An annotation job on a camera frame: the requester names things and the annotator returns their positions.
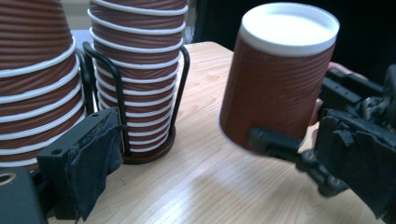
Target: black fabric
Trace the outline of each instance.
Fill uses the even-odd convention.
[[[106,177],[122,164],[122,126],[118,116],[109,117],[100,129],[85,138],[87,143],[81,143],[82,148],[73,149],[77,153],[70,153],[69,184],[75,197],[76,219],[87,219],[106,188]]]
[[[200,0],[194,42],[214,41],[233,50],[243,15],[276,1]],[[292,1],[331,12],[341,23],[332,60],[383,84],[388,66],[396,63],[396,1]]]

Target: black bracket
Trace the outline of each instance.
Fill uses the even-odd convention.
[[[300,142],[298,139],[259,127],[250,129],[248,139],[249,148],[253,152],[295,163],[299,171],[306,172],[317,183],[322,196],[332,197],[348,189],[343,181],[332,176],[318,162],[313,149],[299,153]]]
[[[80,57],[84,60],[84,64],[86,66],[84,69],[85,71],[87,71],[87,74],[84,75],[83,78],[83,80],[87,80],[86,83],[84,83],[84,89],[87,89],[86,92],[93,91],[96,103],[98,103],[97,88],[95,86],[96,79],[94,76],[93,63],[92,63],[92,59],[95,59],[100,63],[102,63],[104,66],[106,66],[106,68],[110,71],[110,74],[113,76],[114,86],[116,87],[117,102],[120,111],[120,123],[124,127],[127,127],[125,100],[123,96],[123,87],[122,87],[122,81],[121,81],[121,75],[119,69],[105,55],[91,48],[90,43],[84,42],[83,48],[85,51],[85,56],[84,57],[80,56]],[[122,148],[121,152],[123,154],[125,164],[140,164],[140,163],[146,163],[149,161],[157,160],[158,158],[160,158],[162,155],[164,155],[170,150],[170,148],[172,147],[175,141],[175,134],[176,134],[175,122],[177,118],[177,112],[180,106],[181,97],[184,91],[184,86],[186,84],[187,76],[190,69],[190,55],[188,51],[184,46],[182,46],[180,50],[184,58],[184,67],[178,85],[177,98],[175,100],[174,111],[172,113],[171,122],[169,125],[170,127],[169,127],[168,138],[161,146],[157,148],[157,150],[153,150],[148,153],[133,153],[129,150],[130,144],[129,144],[128,130],[123,129],[122,137],[123,137],[124,147]]]

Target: black wire cup holder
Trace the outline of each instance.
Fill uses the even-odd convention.
[[[84,95],[86,99],[86,107],[87,107],[87,115],[90,115],[94,112],[94,104],[96,103],[96,107],[99,108],[98,105],[98,90],[96,88],[95,82],[96,78],[94,75],[94,68],[92,60],[102,63],[108,71],[111,73],[114,79],[114,86],[116,87],[116,96],[118,102],[118,109],[120,113],[120,123],[125,127],[122,130],[122,140],[123,140],[123,149],[122,149],[122,158],[124,164],[143,164],[151,161],[158,160],[160,157],[165,155],[175,143],[176,137],[176,127],[175,122],[177,118],[177,112],[180,106],[181,97],[183,95],[184,87],[187,80],[187,75],[190,69],[190,55],[186,48],[182,46],[180,51],[183,54],[184,66],[181,74],[181,79],[178,85],[177,97],[174,104],[174,109],[169,125],[169,133],[167,139],[157,148],[147,151],[147,152],[131,152],[130,144],[129,144],[129,136],[127,127],[127,118],[126,118],[126,109],[125,109],[125,99],[123,95],[123,86],[121,81],[120,71],[117,66],[111,62],[105,55],[97,52],[93,49],[89,42],[83,43],[83,50],[77,50],[77,56],[80,60],[80,73],[82,77],[82,83],[84,87]]]

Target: brown paper cup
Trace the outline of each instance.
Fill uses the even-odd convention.
[[[72,54],[46,69],[12,77],[0,77],[0,96],[17,95],[51,85],[67,75],[76,64]]]
[[[98,69],[98,72],[104,73],[109,71],[105,66],[103,66],[100,62],[95,62],[95,66]],[[119,71],[122,77],[127,77],[131,79],[137,80],[152,80],[161,77],[166,77],[175,71],[178,71],[178,63],[173,63],[169,66],[165,66],[163,68],[156,68],[156,69],[138,69],[138,68],[128,68],[128,67],[121,67],[119,66]]]
[[[109,46],[103,45],[97,41],[94,41],[94,48],[108,58],[123,62],[123,63],[135,63],[135,64],[155,64],[155,63],[167,63],[175,59],[180,50],[179,48],[151,53],[149,51],[145,52],[143,49],[140,52],[131,52],[122,49],[114,49]]]
[[[168,35],[144,35],[123,32],[105,27],[97,22],[92,22],[92,32],[106,41],[135,48],[160,49],[178,44],[182,33]]]
[[[72,44],[60,1],[1,1],[0,70],[50,60]]]
[[[251,127],[304,139],[338,29],[337,19],[317,7],[251,9],[242,19],[220,111],[225,136],[249,150]]]
[[[90,12],[102,21],[146,30],[173,29],[180,27],[184,22],[184,14],[174,16],[144,15],[103,7],[94,2],[90,2]]]
[[[186,0],[106,0],[109,3],[114,3],[126,7],[140,7],[146,9],[158,10],[175,10],[182,9],[187,5]]]

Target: black mechanical part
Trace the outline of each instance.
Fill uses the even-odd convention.
[[[9,168],[0,171],[0,202],[1,223],[48,223],[27,169]]]
[[[329,69],[326,77],[340,86],[347,87],[349,91],[355,92],[361,98],[382,96],[383,87],[380,85],[353,74],[345,74],[336,68]]]
[[[384,84],[386,117],[391,128],[396,129],[396,64],[388,68]]]
[[[325,109],[318,161],[387,223],[396,222],[396,134],[346,112]]]
[[[275,133],[260,127],[250,129],[248,145],[257,154],[295,163],[297,170],[307,173],[318,185],[318,192],[324,197],[332,197],[348,186],[335,178],[318,162],[313,149],[298,153],[301,140]]]
[[[94,112],[94,102],[97,102],[97,95],[94,86],[94,76],[91,73],[90,65],[92,65],[92,61],[88,60],[86,55],[80,50],[76,49],[76,55],[79,60],[79,72],[82,81],[82,87],[84,90],[84,98],[85,98],[85,108],[87,111],[87,115],[90,115]]]
[[[94,76],[94,68],[92,62],[93,59],[104,65],[108,69],[108,71],[110,71],[110,74],[113,76],[114,86],[116,87],[117,102],[119,102],[117,106],[119,108],[119,113],[120,113],[120,123],[124,126],[127,126],[126,109],[124,103],[125,97],[123,95],[123,85],[122,85],[122,79],[119,69],[105,55],[91,48],[89,42],[84,42],[82,46],[84,48],[84,53],[85,53],[84,63],[86,64],[86,68],[89,73],[88,75],[86,75],[86,77],[90,78],[90,83],[88,83],[88,89],[93,91],[93,94],[96,98],[96,106],[99,106],[99,102],[98,102],[97,88],[95,85],[96,78]],[[126,156],[130,156],[131,151],[129,150],[130,148],[129,136],[128,136],[128,131],[126,129],[122,130],[122,139],[124,144],[122,148],[122,153],[125,154]]]
[[[44,179],[53,183],[58,219],[84,220],[106,187],[106,176],[122,164],[119,113],[91,114],[37,155]]]

